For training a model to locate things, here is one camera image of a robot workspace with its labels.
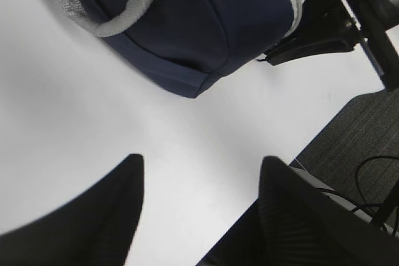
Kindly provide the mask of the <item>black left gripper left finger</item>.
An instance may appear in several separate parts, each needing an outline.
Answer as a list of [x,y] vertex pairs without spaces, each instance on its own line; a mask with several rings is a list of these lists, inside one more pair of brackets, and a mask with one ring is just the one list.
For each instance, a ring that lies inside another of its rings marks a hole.
[[118,166],[62,207],[1,236],[1,265],[124,265],[144,198],[144,158]]

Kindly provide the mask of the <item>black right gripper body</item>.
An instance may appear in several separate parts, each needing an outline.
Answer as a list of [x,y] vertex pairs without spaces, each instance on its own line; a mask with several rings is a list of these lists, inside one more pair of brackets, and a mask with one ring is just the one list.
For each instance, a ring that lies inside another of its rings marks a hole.
[[300,22],[300,34],[303,32],[351,33],[355,35],[355,45],[360,43],[355,21],[341,0],[305,0]]

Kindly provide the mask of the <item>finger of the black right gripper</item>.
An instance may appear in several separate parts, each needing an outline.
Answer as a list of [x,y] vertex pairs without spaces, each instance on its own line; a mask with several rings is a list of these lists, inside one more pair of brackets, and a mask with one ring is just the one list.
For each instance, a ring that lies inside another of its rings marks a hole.
[[351,33],[292,34],[268,49],[264,62],[276,66],[304,57],[321,54],[351,52],[355,47],[355,35]]

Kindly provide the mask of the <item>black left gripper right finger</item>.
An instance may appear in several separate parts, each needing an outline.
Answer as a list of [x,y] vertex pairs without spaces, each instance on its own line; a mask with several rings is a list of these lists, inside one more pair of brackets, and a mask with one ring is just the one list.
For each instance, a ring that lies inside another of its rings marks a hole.
[[199,264],[398,265],[398,239],[266,156],[258,199]]

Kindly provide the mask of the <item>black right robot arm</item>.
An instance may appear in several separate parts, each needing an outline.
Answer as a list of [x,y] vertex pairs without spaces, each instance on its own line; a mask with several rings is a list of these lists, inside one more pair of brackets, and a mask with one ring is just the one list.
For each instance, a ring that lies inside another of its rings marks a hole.
[[305,0],[297,29],[265,53],[271,65],[359,44],[387,90],[398,88],[398,52],[387,30],[398,25],[391,0]]

